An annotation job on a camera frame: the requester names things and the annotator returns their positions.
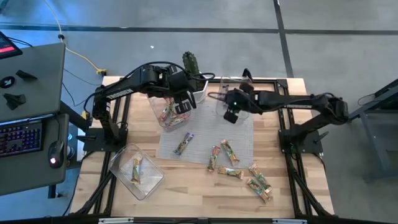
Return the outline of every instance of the computer mouse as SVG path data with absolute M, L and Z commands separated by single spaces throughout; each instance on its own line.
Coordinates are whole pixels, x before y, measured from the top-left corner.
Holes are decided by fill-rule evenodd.
M 55 141 L 49 147 L 49 164 L 53 169 L 58 169 L 62 166 L 65 158 L 63 153 L 63 141 Z

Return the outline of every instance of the clear plastic container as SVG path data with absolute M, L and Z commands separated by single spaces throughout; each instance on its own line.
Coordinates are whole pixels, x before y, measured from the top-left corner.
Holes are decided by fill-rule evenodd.
M 218 89 L 218 93 L 225 94 L 229 90 L 233 90 L 234 88 L 239 89 L 240 84 L 242 83 L 251 83 L 251 80 L 248 77 L 230 77 L 230 76 L 222 76 L 220 80 L 220 87 Z M 217 101 L 216 105 L 216 113 L 220 116 L 224 116 L 226 110 L 228 109 L 228 105 L 220 100 Z M 240 111 L 238 114 L 237 124 L 242 123 L 246 118 L 249 117 L 249 113 L 246 111 Z
M 149 103 L 155 113 L 156 119 L 159 125 L 163 127 L 166 131 L 173 131 L 183 125 L 185 125 L 191 115 L 191 111 L 183 114 L 177 114 L 175 112 L 175 107 L 173 98 L 148 98 Z
M 140 184 L 133 184 L 133 160 L 142 157 L 140 168 Z M 153 163 L 150 157 L 135 144 L 124 146 L 109 162 L 109 170 L 138 199 L 143 200 L 159 186 L 164 178 L 162 169 Z

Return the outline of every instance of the desk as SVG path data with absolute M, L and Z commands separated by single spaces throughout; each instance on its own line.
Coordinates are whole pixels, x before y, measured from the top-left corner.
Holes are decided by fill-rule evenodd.
M 120 77 L 104 77 L 104 85 Z M 291 95 L 305 95 L 304 80 L 288 78 Z M 219 84 L 209 84 L 208 91 L 218 91 Z M 255 84 L 258 90 L 271 90 L 268 84 Z M 308 110 L 293 110 L 295 122 L 312 117 Z M 119 110 L 121 118 L 123 109 Z M 138 201 L 119 181 L 116 182 L 111 215 L 113 217 L 230 217 L 230 218 L 291 218 L 294 217 L 284 155 L 280 153 L 277 112 L 254 115 L 254 161 L 273 187 L 272 200 L 263 204 L 244 180 L 251 176 L 245 170 L 244 180 L 226 175 L 209 175 L 206 165 L 155 158 L 162 128 L 159 126 L 147 97 L 131 96 L 128 114 L 127 143 L 135 143 L 165 172 L 161 185 L 143 201 Z M 100 126 L 94 121 L 93 126 Z M 104 153 L 95 152 L 82 164 L 71 212 L 80 209 L 97 187 Z M 307 184 L 324 208 L 333 213 L 330 193 L 321 162 L 312 154 L 303 154 Z M 108 187 L 104 190 L 104 209 Z M 300 208 L 304 211 L 302 193 L 298 188 Z

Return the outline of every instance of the placemat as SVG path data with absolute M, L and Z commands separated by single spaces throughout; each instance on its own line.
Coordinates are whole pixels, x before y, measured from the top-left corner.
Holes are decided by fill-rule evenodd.
M 232 166 L 225 150 L 221 147 L 217 158 L 217 167 L 248 168 L 251 166 L 253 164 L 254 132 L 252 115 L 250 114 L 241 124 L 231 124 L 222 116 L 217 115 L 215 109 L 216 101 L 207 98 L 198 104 L 196 109 L 191 110 L 190 120 L 185 126 L 171 132 L 163 131 L 157 157 L 207 165 L 211 156 L 211 147 L 221 147 L 220 142 L 227 139 L 240 162 L 236 166 Z M 173 151 L 187 132 L 193 133 L 195 136 L 181 156 L 178 156 Z

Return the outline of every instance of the black metal frame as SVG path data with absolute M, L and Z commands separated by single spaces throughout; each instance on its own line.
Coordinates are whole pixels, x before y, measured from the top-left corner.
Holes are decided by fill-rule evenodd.
M 219 83 L 220 79 L 216 78 L 210 83 Z M 286 79 L 254 79 L 253 84 L 271 84 L 274 86 L 276 92 L 283 91 L 283 94 L 288 95 L 289 90 L 287 86 Z M 129 108 L 130 95 L 126 97 L 126 102 L 124 105 L 123 117 L 122 121 L 127 121 L 127 112 Z M 293 112 L 291 109 L 286 109 L 289 119 L 289 124 L 294 124 Z M 118 102 L 114 109 L 114 119 L 117 118 L 117 114 L 119 111 Z M 280 123 L 280 130 L 286 130 L 285 118 L 282 109 L 278 110 L 278 117 Z M 30 219 L 23 220 L 24 223 L 98 223 L 102 218 L 111 218 L 111 209 L 113 205 L 113 196 L 116 185 L 115 176 L 106 171 L 108 168 L 109 157 L 104 158 L 103 170 L 101 172 L 101 179 L 97 189 L 93 192 L 93 195 L 90 199 L 84 204 L 84 206 L 77 212 L 71 213 L 68 217 L 50 217 L 50 218 L 39 218 L 39 219 Z M 296 160 L 297 160 L 297 170 L 295 169 L 292 161 L 292 153 L 284 153 L 287 173 L 289 178 L 290 192 L 292 196 L 292 205 L 294 210 L 294 218 L 292 219 L 277 219 L 277 218 L 164 218 L 164 217 L 130 217 L 128 219 L 134 220 L 134 223 L 177 223 L 182 220 L 189 220 L 190 222 L 196 221 L 197 223 L 326 223 L 326 224 L 334 224 L 334 223 L 347 223 L 347 224 L 376 224 L 381 222 L 371 222 L 366 220 L 351 220 L 346 218 L 339 218 L 334 215 L 330 215 L 326 210 L 322 208 L 322 206 L 317 202 L 316 198 L 313 196 L 311 191 L 308 189 L 305 174 L 303 168 L 303 162 L 301 153 L 295 152 Z M 106 203 L 106 208 L 103 213 L 100 212 L 100 203 L 102 198 L 102 193 L 108 182 L 111 181 L 111 186 L 109 188 L 109 195 Z M 297 197 L 297 189 L 295 183 L 302 189 L 304 205 L 305 205 L 305 214 L 302 213 L 299 205 L 299 198 Z M 91 207 L 96 204 L 94 214 L 89 215 Z M 318 216 L 312 215 L 312 207 L 318 213 Z

